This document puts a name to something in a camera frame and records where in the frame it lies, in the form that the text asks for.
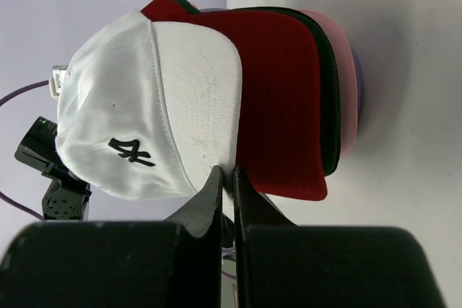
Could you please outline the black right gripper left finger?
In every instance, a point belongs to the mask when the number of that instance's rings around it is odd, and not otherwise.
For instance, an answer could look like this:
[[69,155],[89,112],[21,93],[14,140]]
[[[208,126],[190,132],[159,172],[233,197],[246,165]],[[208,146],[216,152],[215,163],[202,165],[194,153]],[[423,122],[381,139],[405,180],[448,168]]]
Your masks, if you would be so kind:
[[219,307],[222,183],[164,221],[34,223],[1,262],[3,307]]

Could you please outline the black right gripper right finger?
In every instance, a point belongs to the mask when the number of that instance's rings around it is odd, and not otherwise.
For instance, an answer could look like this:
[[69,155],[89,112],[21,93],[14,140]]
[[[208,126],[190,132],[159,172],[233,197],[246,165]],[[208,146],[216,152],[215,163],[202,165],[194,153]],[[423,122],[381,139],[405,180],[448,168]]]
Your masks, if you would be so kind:
[[425,253],[406,230],[298,226],[233,173],[241,307],[443,307]]

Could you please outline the red baseball cap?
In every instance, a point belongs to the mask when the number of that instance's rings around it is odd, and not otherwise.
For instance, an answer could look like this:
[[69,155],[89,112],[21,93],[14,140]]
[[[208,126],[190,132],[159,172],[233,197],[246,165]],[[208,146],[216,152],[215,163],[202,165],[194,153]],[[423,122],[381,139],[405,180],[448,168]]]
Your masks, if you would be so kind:
[[176,0],[153,0],[142,12],[210,27],[234,43],[243,68],[237,163],[258,192],[323,200],[321,65],[308,28],[263,9],[191,14]]

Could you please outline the white baseball cap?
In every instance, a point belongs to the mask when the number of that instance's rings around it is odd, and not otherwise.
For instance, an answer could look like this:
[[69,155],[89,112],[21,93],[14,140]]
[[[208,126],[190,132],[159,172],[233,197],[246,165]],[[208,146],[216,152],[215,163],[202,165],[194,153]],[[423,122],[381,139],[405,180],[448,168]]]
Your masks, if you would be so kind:
[[235,166],[242,79],[222,33],[130,12],[72,57],[56,150],[78,178],[119,198],[195,195],[213,167]]

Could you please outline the black gold-logo baseball cap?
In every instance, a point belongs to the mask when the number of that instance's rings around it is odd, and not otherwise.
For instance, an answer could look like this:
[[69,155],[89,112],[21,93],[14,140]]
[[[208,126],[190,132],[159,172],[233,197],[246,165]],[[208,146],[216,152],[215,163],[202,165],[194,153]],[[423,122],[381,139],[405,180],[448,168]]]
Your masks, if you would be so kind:
[[255,10],[287,14],[303,23],[311,32],[318,49],[321,69],[321,156],[323,172],[329,176],[335,172],[341,149],[341,112],[339,96],[339,72],[334,49],[328,38],[326,21],[320,14],[279,6],[256,6]]

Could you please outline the purple LA baseball cap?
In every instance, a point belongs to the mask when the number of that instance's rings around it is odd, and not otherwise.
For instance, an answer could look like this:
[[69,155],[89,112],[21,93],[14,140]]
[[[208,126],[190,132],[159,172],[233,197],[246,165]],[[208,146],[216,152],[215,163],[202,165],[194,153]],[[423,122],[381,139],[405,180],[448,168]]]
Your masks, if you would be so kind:
[[[321,120],[321,69],[315,39],[298,19],[254,8],[201,10],[194,20],[228,37],[242,59],[240,128],[275,118],[286,126],[307,116]],[[362,79],[360,101],[362,97]]]

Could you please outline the pink baseball cap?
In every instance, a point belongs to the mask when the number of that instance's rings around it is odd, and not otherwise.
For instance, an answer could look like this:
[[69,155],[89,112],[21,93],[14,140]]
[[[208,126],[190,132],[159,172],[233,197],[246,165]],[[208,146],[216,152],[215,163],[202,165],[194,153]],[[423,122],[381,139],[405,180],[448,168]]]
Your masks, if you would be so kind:
[[314,19],[327,35],[334,51],[339,73],[339,95],[341,111],[341,157],[348,156],[357,138],[360,107],[360,83],[357,79],[357,65],[349,39],[343,29],[331,18],[313,11],[301,10]]

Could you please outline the dark green NY cap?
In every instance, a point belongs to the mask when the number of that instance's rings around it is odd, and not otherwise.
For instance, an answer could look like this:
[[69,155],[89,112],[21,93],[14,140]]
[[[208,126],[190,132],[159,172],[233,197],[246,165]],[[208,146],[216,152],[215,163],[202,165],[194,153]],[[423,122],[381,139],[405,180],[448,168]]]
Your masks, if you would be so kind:
[[200,14],[201,11],[188,0],[173,0],[188,14]]

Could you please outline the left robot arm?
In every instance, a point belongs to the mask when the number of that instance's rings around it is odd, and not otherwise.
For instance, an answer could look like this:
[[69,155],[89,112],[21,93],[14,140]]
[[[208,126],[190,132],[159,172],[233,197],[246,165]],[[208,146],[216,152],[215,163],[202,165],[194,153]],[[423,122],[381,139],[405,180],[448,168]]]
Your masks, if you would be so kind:
[[84,221],[90,205],[90,184],[61,161],[55,144],[57,124],[39,117],[20,141],[14,158],[51,180],[41,199],[46,221]]

